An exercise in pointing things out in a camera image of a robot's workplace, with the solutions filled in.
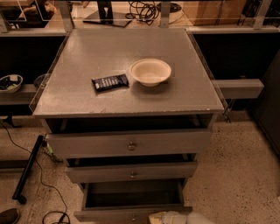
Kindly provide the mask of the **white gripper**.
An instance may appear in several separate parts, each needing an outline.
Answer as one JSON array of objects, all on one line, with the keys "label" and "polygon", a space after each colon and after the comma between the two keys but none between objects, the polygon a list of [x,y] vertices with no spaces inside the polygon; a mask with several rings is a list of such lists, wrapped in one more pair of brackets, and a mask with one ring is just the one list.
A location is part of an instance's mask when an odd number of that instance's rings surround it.
[{"label": "white gripper", "polygon": [[158,212],[149,215],[150,224],[186,224],[187,215],[175,211]]}]

